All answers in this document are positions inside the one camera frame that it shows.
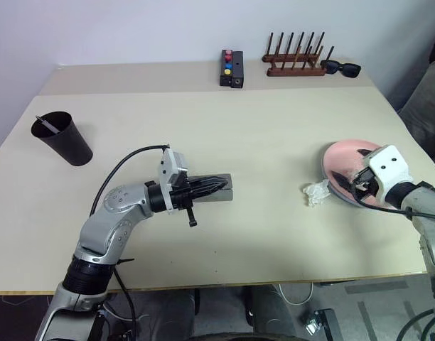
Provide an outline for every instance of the crumpled tissue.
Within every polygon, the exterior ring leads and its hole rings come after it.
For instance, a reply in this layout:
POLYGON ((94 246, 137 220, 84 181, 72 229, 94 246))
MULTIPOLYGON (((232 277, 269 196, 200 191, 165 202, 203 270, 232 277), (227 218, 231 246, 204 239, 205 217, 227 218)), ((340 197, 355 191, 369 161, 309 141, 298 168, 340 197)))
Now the crumpled tissue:
POLYGON ((321 183, 313 183, 303 189, 303 193, 309 197, 309 206, 314 207, 317 204, 323 203, 323 199, 330 195, 328 190, 329 179, 325 179, 321 183))

